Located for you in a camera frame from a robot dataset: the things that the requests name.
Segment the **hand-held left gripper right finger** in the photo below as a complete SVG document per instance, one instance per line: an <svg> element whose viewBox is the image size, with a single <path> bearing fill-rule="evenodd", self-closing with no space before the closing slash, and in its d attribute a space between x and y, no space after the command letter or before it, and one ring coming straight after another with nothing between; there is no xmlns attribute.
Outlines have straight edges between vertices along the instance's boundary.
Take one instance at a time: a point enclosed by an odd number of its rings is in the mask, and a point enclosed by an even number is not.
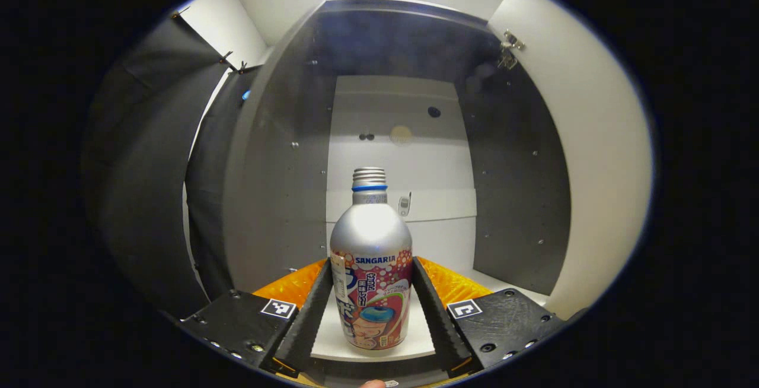
<svg viewBox="0 0 759 388"><path fill-rule="evenodd" d="M412 283L435 355L450 377L491 371L514 361L567 326L514 288L444 304L425 264L418 257L413 263Z"/></svg>

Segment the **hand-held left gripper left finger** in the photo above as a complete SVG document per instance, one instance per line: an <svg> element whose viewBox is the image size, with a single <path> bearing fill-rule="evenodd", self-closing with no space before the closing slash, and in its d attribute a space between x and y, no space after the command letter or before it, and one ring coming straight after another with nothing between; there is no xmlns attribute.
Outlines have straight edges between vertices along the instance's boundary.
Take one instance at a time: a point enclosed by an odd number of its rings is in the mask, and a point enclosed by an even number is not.
<svg viewBox="0 0 759 388"><path fill-rule="evenodd" d="M252 294L232 289L180 320L180 329L220 355L252 371L298 377L311 363L321 319L333 287L330 261L323 259L284 277L306 275L299 301L282 289Z"/></svg>

